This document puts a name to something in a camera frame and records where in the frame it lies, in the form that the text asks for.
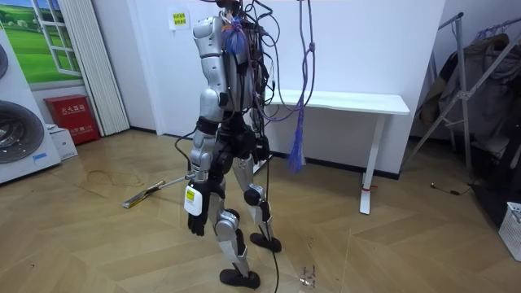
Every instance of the robot leg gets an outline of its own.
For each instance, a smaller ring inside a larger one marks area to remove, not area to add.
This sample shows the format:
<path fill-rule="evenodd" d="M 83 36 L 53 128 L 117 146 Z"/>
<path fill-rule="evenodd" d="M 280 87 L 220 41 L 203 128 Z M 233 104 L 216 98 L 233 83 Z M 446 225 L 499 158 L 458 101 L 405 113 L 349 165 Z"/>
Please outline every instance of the robot leg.
<path fill-rule="evenodd" d="M 225 209 L 224 205 L 225 200 L 219 195 L 210 195 L 208 219 L 212 222 L 221 250 L 234 266 L 234 269 L 223 269 L 219 278 L 226 285 L 256 289 L 261 285 L 261 279 L 247 263 L 247 247 L 243 231 L 239 229 L 240 216 L 232 209 Z"/>
<path fill-rule="evenodd" d="M 266 201 L 262 186 L 253 184 L 253 157 L 248 159 L 234 159 L 233 169 L 237 181 L 244 192 L 244 200 L 252 214 L 253 221 L 259 226 L 260 234 L 253 233 L 250 240 L 256 245 L 273 252 L 280 252 L 282 244 L 274 237 L 271 228 L 271 207 Z"/>

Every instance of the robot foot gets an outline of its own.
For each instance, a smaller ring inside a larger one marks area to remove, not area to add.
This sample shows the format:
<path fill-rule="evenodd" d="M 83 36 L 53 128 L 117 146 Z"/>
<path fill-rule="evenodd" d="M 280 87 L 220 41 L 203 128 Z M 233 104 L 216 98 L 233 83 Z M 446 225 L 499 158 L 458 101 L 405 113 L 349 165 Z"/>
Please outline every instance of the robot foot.
<path fill-rule="evenodd" d="M 243 286 L 256 289 L 261 285 L 261 278 L 253 271 L 250 271 L 250 275 L 245 278 L 237 269 L 223 269 L 219 279 L 223 284 L 229 286 Z"/>
<path fill-rule="evenodd" d="M 252 241 L 252 243 L 256 244 L 257 246 L 266 248 L 275 253 L 282 251 L 282 244 L 275 237 L 273 237 L 272 241 L 269 241 L 262 234 L 252 233 L 250 235 L 250 241 Z"/>

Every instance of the washing machine door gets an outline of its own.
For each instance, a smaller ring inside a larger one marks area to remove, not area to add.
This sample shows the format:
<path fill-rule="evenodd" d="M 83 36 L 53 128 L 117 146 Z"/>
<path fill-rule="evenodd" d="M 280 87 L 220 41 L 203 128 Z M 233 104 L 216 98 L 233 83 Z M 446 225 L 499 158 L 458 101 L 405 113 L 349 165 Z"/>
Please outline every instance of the washing machine door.
<path fill-rule="evenodd" d="M 6 51 L 2 48 L 2 45 L 0 45 L 0 78 L 2 78 L 4 74 L 6 74 L 7 64 L 8 62 Z"/>
<path fill-rule="evenodd" d="M 28 108 L 0 101 L 0 164 L 21 160 L 42 144 L 43 124 Z"/>

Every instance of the white wall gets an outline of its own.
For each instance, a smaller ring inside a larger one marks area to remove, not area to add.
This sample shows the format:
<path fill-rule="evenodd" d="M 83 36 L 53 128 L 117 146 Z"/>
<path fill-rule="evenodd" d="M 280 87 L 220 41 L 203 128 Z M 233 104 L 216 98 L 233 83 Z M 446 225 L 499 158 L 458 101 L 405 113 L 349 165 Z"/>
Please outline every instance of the white wall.
<path fill-rule="evenodd" d="M 63 97 L 73 94 L 83 94 L 87 95 L 86 88 L 82 86 L 74 86 L 62 89 L 54 89 L 54 90 L 33 90 L 33 96 L 36 100 L 36 104 L 38 108 L 40 108 L 40 112 L 42 113 L 43 120 L 47 124 L 54 124 L 52 118 L 50 117 L 49 110 L 47 109 L 46 102 L 43 100 L 44 98 L 55 98 L 55 97 Z"/>
<path fill-rule="evenodd" d="M 99 27 L 131 126 L 155 129 L 138 45 L 126 0 L 93 0 Z"/>
<path fill-rule="evenodd" d="M 496 24 L 502 24 L 507 20 L 521 17 L 521 1 L 519 0 L 447 0 L 441 23 L 449 20 L 459 12 L 464 12 L 462 19 L 463 25 L 463 43 L 468 46 L 474 41 L 478 31 L 491 27 Z M 521 31 L 521 22 L 510 26 L 506 33 L 510 37 L 515 37 Z M 457 49 L 456 40 L 450 26 L 440 30 L 436 37 L 434 45 L 434 54 L 436 57 L 436 67 L 440 71 L 449 58 L 449 56 Z M 425 96 L 431 86 L 431 79 L 427 74 L 426 84 L 422 89 L 420 101 Z M 411 135 L 422 136 L 428 127 L 421 124 L 420 121 L 414 122 Z M 449 131 L 445 127 L 440 126 L 436 131 L 435 138 L 449 138 Z"/>
<path fill-rule="evenodd" d="M 282 88 L 297 90 L 302 82 L 298 2 L 266 2 L 281 24 L 278 47 Z M 183 135 L 195 127 L 199 94 L 206 81 L 191 31 L 168 31 L 168 7 L 186 5 L 194 22 L 215 15 L 217 6 L 203 2 L 175 3 L 129 0 L 138 14 L 136 33 L 141 33 L 141 46 L 147 48 L 144 53 L 152 75 L 148 80 L 157 90 L 151 95 L 152 103 L 158 105 L 156 115 L 159 114 L 166 133 Z M 444 0 L 313 2 L 316 90 L 399 94 L 409 108 L 415 109 L 443 6 Z M 276 33 L 269 20 L 263 25 Z M 274 151 L 290 151 L 295 119 L 269 125 Z M 388 120 L 377 169 L 399 172 L 412 120 L 413 114 Z M 308 109 L 305 155 L 366 166 L 374 124 L 373 116 Z M 336 138 L 335 144 L 326 143 L 331 138 Z"/>

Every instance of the white curtain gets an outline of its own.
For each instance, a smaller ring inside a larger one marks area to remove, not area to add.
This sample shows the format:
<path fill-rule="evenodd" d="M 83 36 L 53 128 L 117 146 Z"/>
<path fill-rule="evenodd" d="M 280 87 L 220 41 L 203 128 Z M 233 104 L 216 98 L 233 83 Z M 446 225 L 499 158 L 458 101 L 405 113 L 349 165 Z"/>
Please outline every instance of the white curtain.
<path fill-rule="evenodd" d="M 58 0 L 102 136 L 129 128 L 90 0 Z"/>

